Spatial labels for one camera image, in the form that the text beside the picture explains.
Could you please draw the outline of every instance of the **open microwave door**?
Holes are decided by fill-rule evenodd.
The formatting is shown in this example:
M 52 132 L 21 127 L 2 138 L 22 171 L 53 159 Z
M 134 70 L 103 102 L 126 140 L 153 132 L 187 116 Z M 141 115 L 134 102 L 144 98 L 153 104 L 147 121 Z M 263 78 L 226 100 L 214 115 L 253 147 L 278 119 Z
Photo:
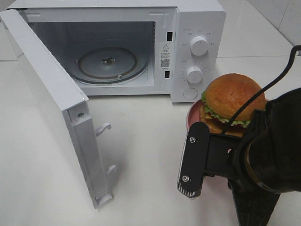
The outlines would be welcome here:
M 96 142 L 96 136 L 106 128 L 110 129 L 110 124 L 94 129 L 87 96 L 18 11 L 1 12 L 0 18 L 28 85 L 59 144 L 63 148 L 73 146 L 74 159 L 77 157 L 79 162 L 78 165 L 76 160 L 75 166 L 81 167 L 93 205 L 97 208 L 112 198 Z

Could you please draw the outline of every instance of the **microwave control knob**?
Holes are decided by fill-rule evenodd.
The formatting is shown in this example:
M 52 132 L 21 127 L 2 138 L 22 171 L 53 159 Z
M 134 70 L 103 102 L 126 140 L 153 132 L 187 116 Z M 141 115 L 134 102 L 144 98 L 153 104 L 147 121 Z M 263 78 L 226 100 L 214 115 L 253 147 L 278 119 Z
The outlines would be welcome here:
M 196 36 L 190 41 L 190 50 L 193 55 L 201 56 L 205 54 L 208 49 L 208 39 L 203 35 Z
M 186 77 L 189 83 L 199 83 L 203 79 L 203 70 L 197 66 L 190 67 L 186 71 Z

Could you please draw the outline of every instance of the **microwave control panel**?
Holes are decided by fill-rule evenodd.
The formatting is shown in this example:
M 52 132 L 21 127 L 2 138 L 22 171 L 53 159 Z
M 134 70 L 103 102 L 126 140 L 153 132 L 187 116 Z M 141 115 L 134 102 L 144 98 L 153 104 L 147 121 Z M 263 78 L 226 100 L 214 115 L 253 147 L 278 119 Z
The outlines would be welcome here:
M 225 12 L 180 12 L 171 86 L 173 102 L 194 102 L 212 81 Z

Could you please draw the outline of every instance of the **wire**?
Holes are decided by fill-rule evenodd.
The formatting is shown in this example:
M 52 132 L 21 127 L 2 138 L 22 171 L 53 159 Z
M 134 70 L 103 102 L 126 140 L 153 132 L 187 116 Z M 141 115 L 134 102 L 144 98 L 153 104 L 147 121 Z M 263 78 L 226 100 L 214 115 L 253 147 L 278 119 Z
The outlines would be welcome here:
M 288 63 L 285 67 L 285 69 L 283 70 L 283 72 L 277 77 L 275 78 L 272 82 L 270 82 L 268 85 L 266 85 L 264 88 L 262 88 L 261 90 L 259 90 L 254 96 L 252 96 L 244 105 L 242 105 L 238 111 L 232 116 L 232 118 L 230 119 L 230 121 L 227 123 L 227 125 L 225 126 L 225 128 L 222 130 L 221 134 L 225 134 L 226 131 L 230 128 L 232 122 L 234 122 L 234 120 L 237 118 L 237 116 L 246 108 L 248 107 L 248 105 L 250 103 L 252 103 L 257 97 L 259 97 L 262 93 L 264 93 L 265 91 L 267 91 L 269 88 L 271 88 L 272 86 L 274 86 L 277 82 L 279 82 L 287 73 L 288 71 L 291 69 L 293 62 L 295 60 L 295 56 L 296 56 L 296 52 L 297 51 L 301 51 L 301 45 L 299 46 L 294 46 L 291 50 L 291 54 L 290 54 L 290 58 L 288 60 Z

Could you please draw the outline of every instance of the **microwave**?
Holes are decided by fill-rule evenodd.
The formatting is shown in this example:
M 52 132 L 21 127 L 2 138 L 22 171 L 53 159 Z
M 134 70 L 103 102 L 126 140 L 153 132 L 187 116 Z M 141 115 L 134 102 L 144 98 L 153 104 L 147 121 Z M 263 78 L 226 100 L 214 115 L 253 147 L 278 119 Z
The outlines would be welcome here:
M 16 0 L 0 12 L 36 101 L 70 143 L 95 208 L 112 198 L 87 96 L 170 95 L 193 102 L 211 82 L 225 21 L 217 0 Z

